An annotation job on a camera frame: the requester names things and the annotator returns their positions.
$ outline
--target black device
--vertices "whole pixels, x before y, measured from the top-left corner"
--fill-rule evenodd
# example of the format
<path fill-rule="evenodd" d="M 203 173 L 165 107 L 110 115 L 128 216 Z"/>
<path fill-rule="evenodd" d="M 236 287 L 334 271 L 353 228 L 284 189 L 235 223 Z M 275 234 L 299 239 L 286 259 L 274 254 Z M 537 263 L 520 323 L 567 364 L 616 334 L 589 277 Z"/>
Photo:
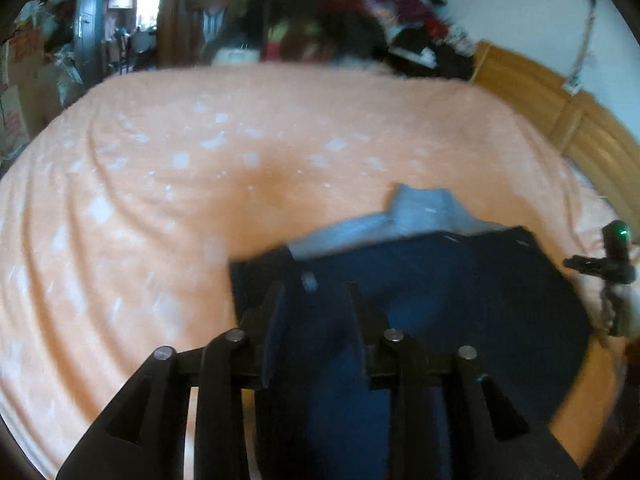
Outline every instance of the black device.
<path fill-rule="evenodd" d="M 446 399 L 455 480 L 582 478 L 546 425 L 520 413 L 482 371 L 474 348 L 430 352 L 390 328 L 381 310 L 362 305 L 354 284 L 345 286 L 358 368 L 370 389 L 392 391 L 387 478 L 440 478 L 428 431 L 432 414 L 422 396 L 432 386 Z M 89 427 L 58 480 L 181 479 L 192 386 L 199 386 L 194 478 L 248 480 L 241 389 L 269 387 L 286 309 L 285 287 L 274 282 L 239 328 L 187 352 L 157 348 Z"/>
<path fill-rule="evenodd" d="M 614 220 L 602 229 L 604 258 L 588 258 L 574 254 L 564 260 L 564 266 L 581 274 L 596 276 L 604 281 L 602 288 L 603 306 L 612 309 L 613 323 L 610 334 L 626 335 L 625 324 L 628 321 L 630 305 L 624 294 L 616 290 L 616 285 L 630 285 L 636 280 L 636 268 L 629 259 L 631 231 L 621 220 Z"/>

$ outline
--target headboard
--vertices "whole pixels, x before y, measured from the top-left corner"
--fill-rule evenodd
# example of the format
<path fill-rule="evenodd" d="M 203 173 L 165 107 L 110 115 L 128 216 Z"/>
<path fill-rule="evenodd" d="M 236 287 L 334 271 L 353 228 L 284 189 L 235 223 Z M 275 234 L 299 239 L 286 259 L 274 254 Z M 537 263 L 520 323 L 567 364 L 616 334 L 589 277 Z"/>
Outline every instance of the headboard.
<path fill-rule="evenodd" d="M 487 43 L 476 51 L 474 84 L 525 116 L 580 168 L 640 242 L 640 146 L 586 92 L 570 95 L 557 73 Z"/>

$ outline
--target bright window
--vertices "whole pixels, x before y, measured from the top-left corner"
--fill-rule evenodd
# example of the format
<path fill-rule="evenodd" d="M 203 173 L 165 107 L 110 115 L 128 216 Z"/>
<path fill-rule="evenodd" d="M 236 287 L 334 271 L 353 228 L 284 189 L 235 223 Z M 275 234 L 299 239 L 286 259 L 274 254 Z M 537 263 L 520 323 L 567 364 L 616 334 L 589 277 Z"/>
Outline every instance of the bright window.
<path fill-rule="evenodd" d="M 160 0 L 138 0 L 136 26 L 140 27 L 140 30 L 147 30 L 156 26 L 159 6 Z"/>

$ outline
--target dark blue garment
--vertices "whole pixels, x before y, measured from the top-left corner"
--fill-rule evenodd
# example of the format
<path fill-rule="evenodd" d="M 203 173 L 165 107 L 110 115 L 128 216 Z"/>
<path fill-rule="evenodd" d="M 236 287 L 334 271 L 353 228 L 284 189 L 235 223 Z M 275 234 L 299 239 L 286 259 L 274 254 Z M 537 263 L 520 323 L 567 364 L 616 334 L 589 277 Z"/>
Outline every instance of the dark blue garment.
<path fill-rule="evenodd" d="M 305 273 L 317 290 L 305 290 Z M 239 318 L 262 303 L 274 280 L 287 287 L 289 312 L 273 381 L 256 395 L 266 479 L 386 476 L 390 394 L 370 392 L 358 374 L 347 282 L 429 349 L 474 346 L 513 404 L 543 422 L 571 387 L 591 333 L 572 285 L 523 228 L 440 232 L 304 262 L 276 249 L 232 265 Z M 433 397 L 434 433 L 446 435 Z"/>

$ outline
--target metal screw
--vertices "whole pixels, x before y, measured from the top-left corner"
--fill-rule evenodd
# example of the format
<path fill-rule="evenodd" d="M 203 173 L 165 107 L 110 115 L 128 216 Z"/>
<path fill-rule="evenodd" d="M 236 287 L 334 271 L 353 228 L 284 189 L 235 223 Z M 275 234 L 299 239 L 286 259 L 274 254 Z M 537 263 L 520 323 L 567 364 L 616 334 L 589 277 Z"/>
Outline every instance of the metal screw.
<path fill-rule="evenodd" d="M 458 355 L 467 361 L 473 361 L 478 357 L 478 350 L 469 345 L 464 345 L 458 348 Z"/>
<path fill-rule="evenodd" d="M 303 272 L 300 279 L 302 280 L 302 286 L 305 287 L 309 294 L 313 294 L 318 290 L 318 280 L 316 280 L 312 272 Z"/>
<path fill-rule="evenodd" d="M 159 346 L 154 350 L 154 357 L 158 359 L 158 361 L 166 361 L 173 354 L 174 349 L 170 346 Z"/>
<path fill-rule="evenodd" d="M 239 328 L 232 328 L 225 334 L 225 339 L 227 341 L 231 341 L 232 343 L 238 343 L 244 339 L 245 333 L 243 330 Z"/>
<path fill-rule="evenodd" d="M 399 343 L 404 338 L 402 331 L 396 330 L 395 328 L 387 328 L 383 335 L 387 341 L 391 341 L 392 343 Z"/>

